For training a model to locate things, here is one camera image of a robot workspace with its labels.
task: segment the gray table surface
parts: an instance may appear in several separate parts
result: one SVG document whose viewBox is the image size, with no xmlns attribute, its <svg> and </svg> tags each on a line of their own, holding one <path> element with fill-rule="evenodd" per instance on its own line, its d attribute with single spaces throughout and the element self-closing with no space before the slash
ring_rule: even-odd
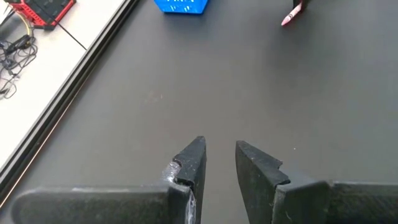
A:
<svg viewBox="0 0 398 224">
<path fill-rule="evenodd" d="M 318 179 L 398 182 L 396 0 L 210 0 L 202 16 L 142 0 L 13 195 L 151 183 L 207 140 L 202 223 L 248 223 L 242 139 Z M 10 223 L 10 204 L 0 223 Z"/>
</svg>

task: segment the white surface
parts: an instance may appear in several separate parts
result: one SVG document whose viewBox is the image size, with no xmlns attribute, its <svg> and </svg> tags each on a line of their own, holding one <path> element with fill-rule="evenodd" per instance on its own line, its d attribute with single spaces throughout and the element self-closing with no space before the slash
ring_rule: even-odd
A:
<svg viewBox="0 0 398 224">
<path fill-rule="evenodd" d="M 88 48 L 122 2 L 78 0 L 61 25 Z M 23 34 L 24 28 L 23 23 L 18 24 L 17 36 Z M 0 101 L 0 168 L 85 53 L 59 26 L 51 32 L 35 30 L 35 36 L 37 58 L 22 71 L 21 79 L 16 82 L 17 93 L 9 100 Z"/>
</svg>

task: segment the pink marker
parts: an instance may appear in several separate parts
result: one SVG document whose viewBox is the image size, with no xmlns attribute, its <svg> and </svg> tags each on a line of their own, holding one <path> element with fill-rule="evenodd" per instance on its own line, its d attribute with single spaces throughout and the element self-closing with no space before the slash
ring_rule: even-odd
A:
<svg viewBox="0 0 398 224">
<path fill-rule="evenodd" d="M 302 2 L 300 3 L 300 4 L 298 4 L 298 6 L 296 6 L 290 13 L 289 13 L 289 15 L 287 15 L 286 17 L 285 17 L 285 19 L 282 21 L 282 26 L 284 26 L 284 25 L 286 25 L 288 22 L 290 22 L 292 19 L 293 19 L 293 17 L 295 17 L 296 15 L 297 15 L 297 13 L 299 13 L 300 11 L 301 11 L 301 5 L 302 5 Z"/>
</svg>

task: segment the blue plastic container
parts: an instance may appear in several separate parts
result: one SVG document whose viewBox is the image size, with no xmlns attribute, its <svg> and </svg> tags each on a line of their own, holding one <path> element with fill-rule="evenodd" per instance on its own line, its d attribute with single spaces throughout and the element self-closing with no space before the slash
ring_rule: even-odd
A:
<svg viewBox="0 0 398 224">
<path fill-rule="evenodd" d="M 202 14 L 207 0 L 155 0 L 162 12 Z"/>
</svg>

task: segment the red device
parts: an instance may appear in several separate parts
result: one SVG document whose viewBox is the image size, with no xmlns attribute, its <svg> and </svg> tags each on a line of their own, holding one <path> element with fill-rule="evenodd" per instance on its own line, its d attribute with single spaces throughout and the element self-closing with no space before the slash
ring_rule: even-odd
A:
<svg viewBox="0 0 398 224">
<path fill-rule="evenodd" d="M 35 28 L 54 30 L 76 0 L 5 0 Z"/>
</svg>

